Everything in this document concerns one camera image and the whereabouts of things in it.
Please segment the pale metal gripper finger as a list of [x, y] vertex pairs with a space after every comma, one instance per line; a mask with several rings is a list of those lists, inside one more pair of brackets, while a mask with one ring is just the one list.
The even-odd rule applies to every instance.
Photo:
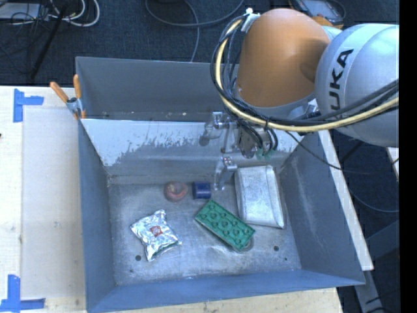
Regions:
[[205, 123], [204, 132], [199, 137], [199, 144], [207, 146], [211, 140], [221, 137], [223, 130], [228, 127], [228, 115], [225, 112], [213, 112]]
[[229, 155], [223, 155], [214, 172], [214, 189], [223, 190], [226, 182], [228, 182], [237, 171], [237, 164]]

